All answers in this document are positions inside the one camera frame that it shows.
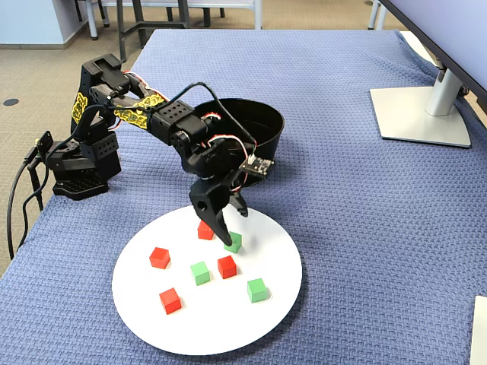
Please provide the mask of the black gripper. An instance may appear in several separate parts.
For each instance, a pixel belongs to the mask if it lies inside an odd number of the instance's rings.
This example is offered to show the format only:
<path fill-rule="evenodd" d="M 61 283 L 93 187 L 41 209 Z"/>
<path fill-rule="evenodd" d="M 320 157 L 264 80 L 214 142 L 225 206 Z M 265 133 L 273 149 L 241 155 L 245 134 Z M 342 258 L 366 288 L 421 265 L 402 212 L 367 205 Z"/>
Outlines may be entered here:
<path fill-rule="evenodd" d="M 226 245 L 231 246 L 231 235 L 224 222 L 223 209 L 232 205 L 242 217 L 248 217 L 248 207 L 240 192 L 233 192 L 235 181 L 241 172 L 230 172 L 226 176 L 199 179 L 189 192 L 190 201 L 197 215 L 209 225 L 216 236 Z"/>

